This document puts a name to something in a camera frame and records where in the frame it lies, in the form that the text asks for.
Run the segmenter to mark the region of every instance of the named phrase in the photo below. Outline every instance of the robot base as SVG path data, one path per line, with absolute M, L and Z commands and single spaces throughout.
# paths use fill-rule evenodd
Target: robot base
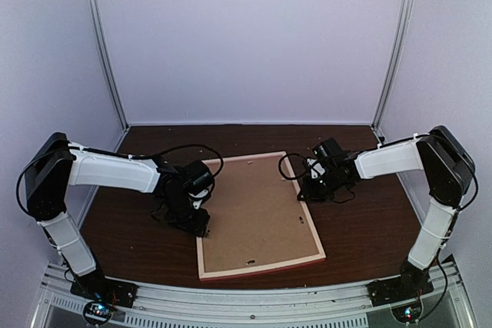
M 401 288 L 401 277 L 390 278 L 389 280 L 375 280 L 367 285 L 369 296 L 373 306 L 385 305 L 387 303 L 398 303 L 404 300 L 417 298 L 434 291 L 432 282 L 427 282 L 427 278 L 422 278 L 418 285 L 411 289 Z
M 137 296 L 137 285 L 129 282 L 109 279 L 106 279 L 105 282 L 107 283 L 108 289 L 115 292 L 117 306 L 133 307 L 133 302 Z M 86 299 L 94 299 L 94 297 L 85 292 L 77 282 L 74 282 L 71 285 L 70 293 Z M 113 296 L 111 295 L 109 297 L 105 297 L 103 298 L 103 301 L 105 303 L 112 304 Z

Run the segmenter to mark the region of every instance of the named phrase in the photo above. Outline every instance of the robotic arm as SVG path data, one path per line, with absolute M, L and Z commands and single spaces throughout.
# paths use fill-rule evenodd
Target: robotic arm
M 428 269 L 451 235 L 475 172 L 474 162 L 452 133 L 438 126 L 429 134 L 356 153 L 343 151 L 330 138 L 313 152 L 317 159 L 307 159 L 310 175 L 303 178 L 301 200 L 333 200 L 336 190 L 350 190 L 358 181 L 402 171 L 425 172 L 430 207 L 415 245 L 401 265 L 401 276 L 374 281 L 368 289 L 374 306 L 431 292 Z
M 131 307 L 136 286 L 105 278 L 65 206 L 68 185 L 127 188 L 152 194 L 168 212 L 166 223 L 203 237 L 210 219 L 200 206 L 210 198 L 214 176 L 201 161 L 173 167 L 162 157 L 110 153 L 83 147 L 53 134 L 26 167 L 28 215 L 68 263 L 75 282 L 71 291 L 102 302 Z

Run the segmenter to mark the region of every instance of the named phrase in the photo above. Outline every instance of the dark wooden tabletop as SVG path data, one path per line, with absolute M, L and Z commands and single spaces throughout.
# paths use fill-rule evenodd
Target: dark wooden tabletop
M 133 127 L 120 152 L 153 154 L 180 144 L 206 144 L 224 157 L 272 151 L 311 155 L 335 137 L 343 149 L 374 147 L 366 126 L 222 125 Z M 166 158 L 173 165 L 213 156 L 186 149 Z M 302 166 L 292 160 L 294 171 Z M 81 232 L 110 277 L 180 287 L 264 289 L 327 286 L 388 277 L 398 273 L 420 229 L 396 175 L 362 181 L 346 204 L 309 204 L 327 258 L 324 262 L 252 277 L 201 282 L 195 238 L 149 216 L 156 203 L 149 194 L 100 188 Z M 345 195 L 340 191 L 342 200 Z

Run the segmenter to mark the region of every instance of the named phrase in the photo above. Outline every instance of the wooden frame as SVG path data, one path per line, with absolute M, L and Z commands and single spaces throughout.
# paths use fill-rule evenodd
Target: wooden frame
M 246 156 L 240 156 L 240 157 L 229 157 L 225 158 L 224 162 L 227 165 L 227 163 L 231 162 L 236 162 L 236 161 L 246 161 L 248 164 L 250 164 L 252 161 L 256 160 L 261 160 L 265 158 L 273 158 L 277 157 L 279 160 L 281 157 L 283 157 L 286 153 L 284 151 L 280 152 L 274 152 L 274 153 L 268 153 L 268 154 L 256 154 L 256 155 L 246 155 Z M 207 165 L 217 165 L 219 163 L 218 159 L 213 159 L 209 161 L 205 161 Z M 289 177 L 294 177 L 294 171 L 292 169 L 291 163 L 286 158 L 284 160 L 284 171 Z M 296 199 L 296 195 L 299 192 L 299 184 L 297 181 L 288 181 L 292 183 L 292 197 Z M 252 275 L 252 274 L 257 274 L 257 273 L 263 273 L 263 272 L 268 272 L 268 271 L 274 271 L 274 270 L 283 270 L 287 268 L 292 268 L 292 267 L 297 267 L 300 265 L 306 265 L 310 263 L 316 263 L 324 260 L 326 258 L 326 255 L 324 253 L 323 246 L 321 245 L 320 238 L 317 234 L 316 228 L 314 226 L 313 220 L 311 218 L 311 215 L 308 210 L 308 206 L 306 205 L 305 202 L 303 201 L 297 201 L 298 204 L 300 204 L 302 213 L 304 214 L 304 221 L 308 225 L 309 230 L 311 231 L 311 236 L 313 238 L 315 248 L 317 250 L 317 253 L 306 256 L 306 257 L 300 257 L 297 259 L 293 260 L 288 260 L 288 261 L 281 261 L 277 263 L 268 263 L 264 265 L 258 265 L 258 266 L 251 266 L 251 267 L 243 267 L 243 268 L 238 268 L 238 269 L 233 269 L 233 270 L 224 270 L 224 271 L 206 271 L 205 270 L 205 262 L 204 262 L 204 239 L 197 237 L 197 254 L 198 254 L 198 276 L 200 280 L 217 280 L 217 279 L 223 279 L 223 278 L 229 278 L 229 277 L 242 277 L 245 275 Z

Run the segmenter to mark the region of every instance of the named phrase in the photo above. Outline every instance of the white backdrop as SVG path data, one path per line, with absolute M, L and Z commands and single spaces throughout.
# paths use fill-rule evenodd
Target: white backdrop
M 457 259 L 482 327 L 492 322 L 490 61 L 492 0 L 415 0 L 382 124 L 390 141 L 445 124 L 477 165 L 480 195 L 460 215 L 445 252 L 454 253 Z M 429 198 L 425 176 L 413 173 L 408 178 L 422 216 Z
M 131 124 L 369 123 L 401 0 L 99 0 Z
M 17 207 L 17 176 L 55 131 L 106 149 L 121 135 L 97 53 L 87 0 L 0 0 L 2 327 L 28 326 L 55 255 L 35 220 Z M 76 220 L 87 196 L 87 187 L 68 195 Z

